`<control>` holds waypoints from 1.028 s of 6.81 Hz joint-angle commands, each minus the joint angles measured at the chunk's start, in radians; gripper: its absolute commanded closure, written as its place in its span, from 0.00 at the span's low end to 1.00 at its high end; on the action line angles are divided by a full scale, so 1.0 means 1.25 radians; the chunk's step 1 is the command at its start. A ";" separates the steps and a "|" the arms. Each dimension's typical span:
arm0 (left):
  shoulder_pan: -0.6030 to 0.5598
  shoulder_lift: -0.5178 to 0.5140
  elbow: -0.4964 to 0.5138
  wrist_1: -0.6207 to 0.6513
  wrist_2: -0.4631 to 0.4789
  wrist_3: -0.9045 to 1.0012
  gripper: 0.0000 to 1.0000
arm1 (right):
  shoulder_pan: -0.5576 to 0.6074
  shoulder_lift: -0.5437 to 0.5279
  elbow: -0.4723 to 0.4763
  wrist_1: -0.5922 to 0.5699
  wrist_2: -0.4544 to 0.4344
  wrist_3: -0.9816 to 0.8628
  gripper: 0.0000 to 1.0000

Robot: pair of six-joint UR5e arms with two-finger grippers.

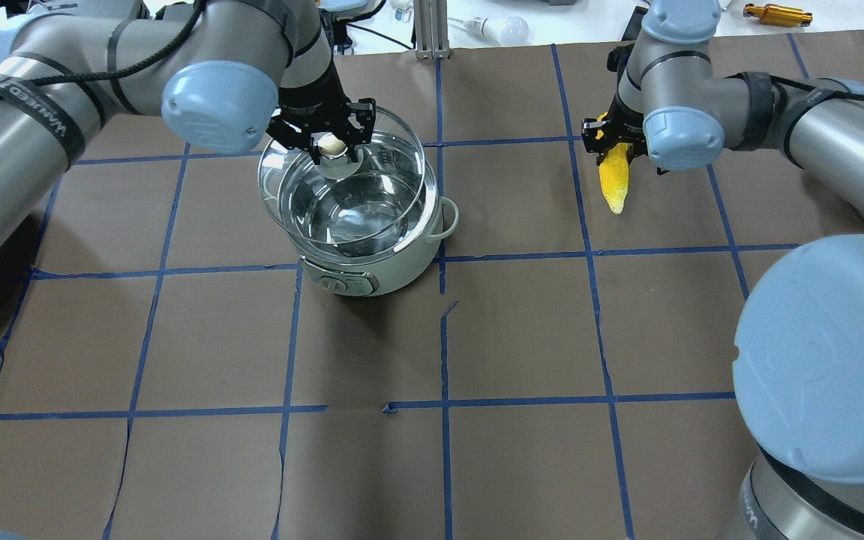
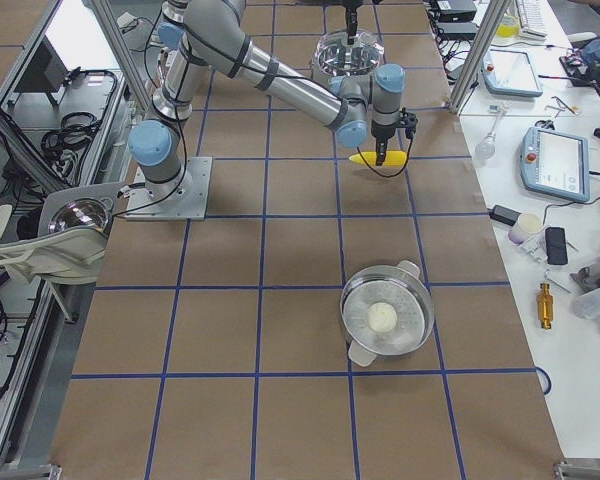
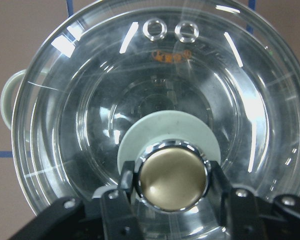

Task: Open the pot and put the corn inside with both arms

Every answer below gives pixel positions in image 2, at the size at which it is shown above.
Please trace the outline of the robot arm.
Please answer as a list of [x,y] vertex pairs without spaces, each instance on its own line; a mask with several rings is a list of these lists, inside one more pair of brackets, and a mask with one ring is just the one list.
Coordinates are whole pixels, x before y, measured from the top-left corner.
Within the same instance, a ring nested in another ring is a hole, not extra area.
[[367,137],[375,149],[363,154],[367,163],[387,166],[409,154],[391,151],[397,131],[408,139],[417,118],[400,103],[405,72],[383,64],[370,72],[346,70],[327,84],[300,75],[257,47],[242,28],[243,1],[166,1],[159,35],[175,58],[151,97],[145,120],[128,137],[130,153],[143,180],[130,187],[124,216],[141,220],[202,219],[206,213],[212,160],[180,156],[183,125],[191,101],[208,69],[239,78],[255,89],[304,112],[329,130],[345,148],[359,148]]

